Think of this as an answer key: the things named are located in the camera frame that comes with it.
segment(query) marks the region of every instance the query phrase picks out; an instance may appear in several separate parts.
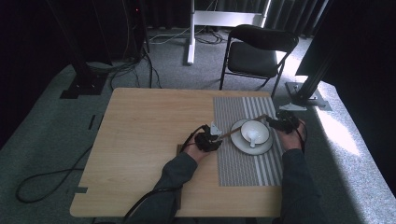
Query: chair seat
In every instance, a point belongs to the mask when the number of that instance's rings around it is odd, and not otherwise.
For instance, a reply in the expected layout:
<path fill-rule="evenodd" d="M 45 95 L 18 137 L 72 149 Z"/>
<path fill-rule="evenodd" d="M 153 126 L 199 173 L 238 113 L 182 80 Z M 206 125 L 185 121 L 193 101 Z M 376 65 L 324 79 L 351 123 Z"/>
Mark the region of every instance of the chair seat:
<path fill-rule="evenodd" d="M 230 46 L 228 68 L 232 72 L 275 77 L 276 65 L 276 52 L 273 50 L 255 49 L 244 42 L 233 42 Z"/>

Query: cup handle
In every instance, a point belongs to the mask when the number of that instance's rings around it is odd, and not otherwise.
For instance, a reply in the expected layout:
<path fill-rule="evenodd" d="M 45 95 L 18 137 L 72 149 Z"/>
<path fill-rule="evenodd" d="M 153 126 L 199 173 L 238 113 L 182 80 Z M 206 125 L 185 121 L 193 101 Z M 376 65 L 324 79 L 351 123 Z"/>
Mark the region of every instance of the cup handle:
<path fill-rule="evenodd" d="M 250 147 L 256 146 L 256 137 L 250 138 Z"/>

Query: white table frame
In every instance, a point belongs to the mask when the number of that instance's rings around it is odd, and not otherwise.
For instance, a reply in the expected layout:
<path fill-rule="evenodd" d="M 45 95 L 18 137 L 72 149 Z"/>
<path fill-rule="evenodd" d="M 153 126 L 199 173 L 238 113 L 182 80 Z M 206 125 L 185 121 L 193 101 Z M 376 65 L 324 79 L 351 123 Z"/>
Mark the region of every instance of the white table frame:
<path fill-rule="evenodd" d="M 271 0 L 265 3 L 262 13 L 223 12 L 195 10 L 194 0 L 191 0 L 191 37 L 189 45 L 188 64 L 194 63 L 195 53 L 195 25 L 235 27 L 240 24 L 251 24 L 263 27 L 267 18 L 268 6 Z"/>

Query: black folding chair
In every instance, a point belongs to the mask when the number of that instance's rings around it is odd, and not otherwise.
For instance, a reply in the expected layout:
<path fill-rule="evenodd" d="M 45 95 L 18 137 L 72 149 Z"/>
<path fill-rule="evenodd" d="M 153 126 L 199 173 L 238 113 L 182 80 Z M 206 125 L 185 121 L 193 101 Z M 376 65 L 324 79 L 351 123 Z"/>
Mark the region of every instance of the black folding chair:
<path fill-rule="evenodd" d="M 274 97 L 285 61 L 298 41 L 297 35 L 286 31 L 247 24 L 236 26 L 228 36 L 219 89 L 222 90 L 226 74 L 264 79 L 261 87 L 277 76 L 271 93 L 271 97 Z M 279 63 L 276 58 L 277 51 L 285 52 Z"/>

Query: hand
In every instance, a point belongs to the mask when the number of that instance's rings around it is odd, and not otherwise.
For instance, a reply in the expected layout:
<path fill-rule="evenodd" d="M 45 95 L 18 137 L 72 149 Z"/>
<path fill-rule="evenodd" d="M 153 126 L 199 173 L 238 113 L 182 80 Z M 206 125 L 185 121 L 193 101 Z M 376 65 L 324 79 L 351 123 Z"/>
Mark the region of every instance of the hand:
<path fill-rule="evenodd" d="M 299 127 L 297 128 L 297 130 L 300 133 L 303 140 L 305 140 L 305 136 L 304 136 L 305 122 L 301 119 L 300 119 L 300 122 L 301 123 L 300 123 Z M 295 130 L 293 130 L 293 132 L 291 132 L 289 134 L 281 132 L 281 131 L 276 131 L 276 132 L 277 132 L 277 136 L 279 136 L 279 140 L 282 143 L 282 146 L 285 150 L 294 149 L 294 148 L 302 149 L 300 136 L 297 134 L 297 132 Z"/>
<path fill-rule="evenodd" d="M 195 136 L 192 137 L 186 148 L 184 148 L 184 152 L 189 154 L 189 156 L 191 156 L 197 163 L 210 154 L 210 152 L 205 152 L 198 148 L 198 146 L 195 144 Z"/>

